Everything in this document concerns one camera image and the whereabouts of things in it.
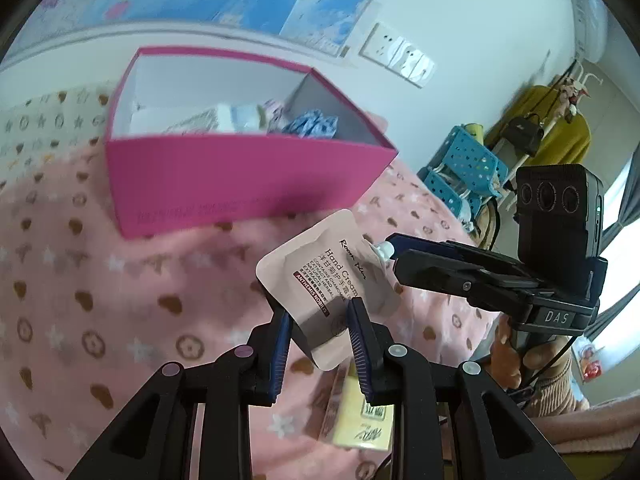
gray curtain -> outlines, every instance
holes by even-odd
[[[600,333],[607,327],[613,319],[622,312],[622,310],[628,305],[628,303],[640,292],[640,283],[632,288],[627,294],[625,294],[620,300],[612,307],[605,310],[596,318],[596,322],[588,327],[584,331],[584,335],[593,341]]]
[[[610,225],[602,234],[600,252],[607,248],[613,238],[620,234],[626,227],[640,218],[640,144],[631,158],[629,176],[626,179],[625,191],[622,195],[622,204],[618,213],[618,220]]]

yellow tissue pack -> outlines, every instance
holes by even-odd
[[[334,446],[388,451],[394,407],[371,406],[360,391],[353,360],[338,367],[320,440]]]

open cardboard box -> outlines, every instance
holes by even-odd
[[[224,103],[286,104],[338,117],[333,139],[168,134],[158,124]],[[397,155],[377,126],[315,69],[273,57],[141,48],[112,99],[106,131],[122,234],[351,207]]]

human hand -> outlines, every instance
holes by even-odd
[[[510,338],[511,327],[509,326],[509,317],[501,314],[498,320],[498,326],[495,329],[495,340],[491,345],[491,364],[489,365],[488,372],[489,375],[494,378],[495,382],[503,388],[517,388],[520,386],[520,381],[522,380],[520,376],[520,356],[511,346]],[[530,370],[540,370],[540,368],[545,366],[562,350],[567,341],[567,336],[556,336],[553,341],[529,350],[522,359],[522,363]],[[566,365],[570,356],[570,352],[565,352],[543,376],[549,377],[554,375],[559,367]]]

crumpled blue fabric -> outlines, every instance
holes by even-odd
[[[325,117],[320,110],[309,110],[287,124],[282,132],[301,138],[331,139],[337,130],[338,117]]]

